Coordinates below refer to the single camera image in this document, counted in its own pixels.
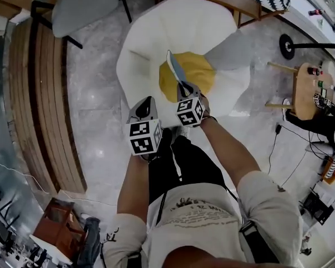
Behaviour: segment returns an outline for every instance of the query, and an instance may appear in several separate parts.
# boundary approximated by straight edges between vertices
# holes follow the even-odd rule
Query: table leg
[[[265,107],[271,107],[271,108],[283,108],[283,109],[293,109],[293,105],[287,105],[287,104],[272,104],[272,103],[266,103]]]
[[[272,62],[268,62],[267,65],[271,65],[271,66],[274,66],[276,68],[279,68],[281,70],[285,70],[285,71],[288,71],[290,73],[297,73],[298,70],[297,69],[294,69],[294,68],[290,68],[289,66],[285,66],[285,65],[279,65],[279,64],[275,64],[275,63],[272,63]]]

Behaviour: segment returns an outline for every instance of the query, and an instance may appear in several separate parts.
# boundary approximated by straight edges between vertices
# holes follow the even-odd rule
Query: concrete floor
[[[154,5],[154,0],[127,1],[133,17]],[[71,121],[88,183],[85,195],[69,194],[71,197],[102,202],[76,200],[76,209],[101,219],[103,233],[110,217],[116,212],[117,198],[130,155],[122,132],[128,107],[116,76],[116,62],[128,27],[128,19],[120,5],[108,17],[73,35],[83,43],[82,50],[71,44],[68,48]],[[276,18],[253,23],[242,31],[253,37],[255,54],[251,64],[251,83],[235,106],[235,117],[225,116],[219,118],[219,122],[250,150],[261,169],[268,172],[275,127],[277,123],[283,123],[283,118],[281,110],[267,109],[264,104],[272,99],[281,102],[283,98],[291,97],[293,80],[290,74],[267,66],[267,62],[288,66],[298,66],[303,62],[317,65],[328,58],[321,50],[302,49],[296,51],[292,61],[286,61],[279,53],[278,41],[281,34],[287,33],[294,42],[310,41]],[[308,138],[306,131],[290,123],[284,123],[284,126]],[[191,130],[190,139],[220,165],[200,128]],[[305,196],[309,187],[319,178],[321,160],[311,153],[305,153],[307,144],[305,140],[283,128],[276,139],[271,157],[270,175],[296,199]],[[292,177],[285,183],[294,170]],[[227,174],[225,180],[234,189]]]

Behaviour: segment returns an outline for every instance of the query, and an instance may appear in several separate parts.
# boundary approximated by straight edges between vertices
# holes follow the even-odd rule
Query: gray chair
[[[122,0],[129,22],[132,18],[126,0]],[[52,29],[55,37],[62,37],[82,49],[68,34],[96,21],[118,6],[118,0],[58,0],[56,5],[47,3],[47,0],[32,0],[31,17],[46,27]],[[38,8],[52,10],[52,22],[45,19],[37,12]]]

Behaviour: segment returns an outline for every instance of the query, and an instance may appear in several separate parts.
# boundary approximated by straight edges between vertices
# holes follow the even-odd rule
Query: chair seat
[[[99,20],[118,6],[118,0],[59,0],[52,12],[52,30],[64,37]]]
[[[145,12],[131,26],[117,62],[129,107],[151,95],[162,126],[180,125],[175,116],[177,104],[169,102],[159,87],[159,67],[167,51],[204,55],[236,30],[230,11],[206,0],[165,0]],[[211,114],[229,114],[249,82],[249,66],[217,70],[207,95]]]

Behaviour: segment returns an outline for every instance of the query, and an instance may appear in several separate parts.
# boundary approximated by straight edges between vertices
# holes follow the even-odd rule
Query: white box
[[[162,136],[159,119],[128,123],[125,127],[129,147],[134,156],[157,152]]]
[[[202,120],[205,106],[201,104],[198,97],[193,97],[180,101],[176,110],[176,116],[183,126],[199,125]]]

